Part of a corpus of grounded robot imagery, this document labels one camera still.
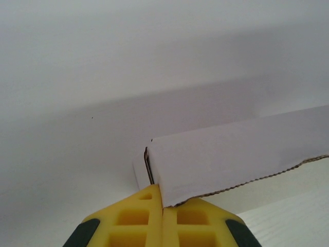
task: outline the white wall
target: white wall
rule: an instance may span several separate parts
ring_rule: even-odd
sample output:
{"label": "white wall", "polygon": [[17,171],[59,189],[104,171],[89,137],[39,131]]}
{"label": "white wall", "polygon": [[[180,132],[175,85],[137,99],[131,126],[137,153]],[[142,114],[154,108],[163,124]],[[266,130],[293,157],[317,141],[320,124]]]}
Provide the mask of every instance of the white wall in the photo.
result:
{"label": "white wall", "polygon": [[328,104],[328,7],[1,1],[2,246],[61,245],[135,192],[154,136]]}

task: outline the corrugated cardboard edge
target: corrugated cardboard edge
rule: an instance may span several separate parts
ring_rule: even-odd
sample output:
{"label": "corrugated cardboard edge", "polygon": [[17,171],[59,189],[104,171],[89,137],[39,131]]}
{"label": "corrugated cardboard edge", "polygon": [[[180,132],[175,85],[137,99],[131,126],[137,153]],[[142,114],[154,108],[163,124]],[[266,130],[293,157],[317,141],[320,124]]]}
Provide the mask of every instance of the corrugated cardboard edge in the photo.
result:
{"label": "corrugated cardboard edge", "polygon": [[[274,177],[274,176],[277,176],[277,175],[280,175],[280,174],[283,174],[285,172],[288,172],[288,171],[291,171],[291,170],[294,170],[306,163],[311,163],[311,162],[315,162],[315,161],[319,161],[319,160],[322,160],[324,158],[329,158],[329,154],[324,154],[324,155],[321,155],[321,156],[317,156],[317,157],[312,157],[312,158],[307,158],[305,160],[303,160],[301,163],[289,168],[289,169],[286,169],[286,170],[283,170],[281,172],[278,172],[278,173],[275,173],[275,174],[271,174],[271,175],[268,175],[268,176],[265,176],[265,177],[262,177],[262,178],[258,178],[258,179],[254,179],[254,180],[251,180],[251,181],[248,181],[248,182],[245,182],[245,183],[242,183],[242,184],[238,184],[238,185],[235,185],[233,187],[229,187],[229,188],[226,188],[226,189],[222,189],[222,190],[219,190],[219,191],[215,191],[215,192],[211,192],[211,193],[207,193],[207,194],[203,194],[203,195],[200,195],[200,196],[195,196],[195,197],[191,197],[191,198],[201,198],[201,197],[208,197],[208,196],[213,196],[213,195],[216,195],[216,194],[219,194],[219,193],[222,193],[222,192],[225,192],[225,191],[228,191],[228,190],[231,190],[231,189],[234,189],[234,188],[238,188],[240,186],[243,186],[245,184],[249,184],[249,183],[252,183],[254,181],[258,181],[258,180],[262,180],[262,179],[267,179],[267,178],[271,178],[271,177]],[[184,203],[186,203],[189,199],[183,201],[183,202],[180,202],[178,204],[176,204],[174,207],[176,206],[180,206]]]}

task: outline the white cardboard flap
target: white cardboard flap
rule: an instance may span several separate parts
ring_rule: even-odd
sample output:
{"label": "white cardboard flap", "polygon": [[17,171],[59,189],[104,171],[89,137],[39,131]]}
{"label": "white cardboard flap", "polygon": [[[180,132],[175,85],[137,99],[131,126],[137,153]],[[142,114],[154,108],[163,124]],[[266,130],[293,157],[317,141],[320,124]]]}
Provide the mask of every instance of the white cardboard flap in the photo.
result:
{"label": "white cardboard flap", "polygon": [[163,206],[287,170],[329,150],[329,105],[153,139]]}

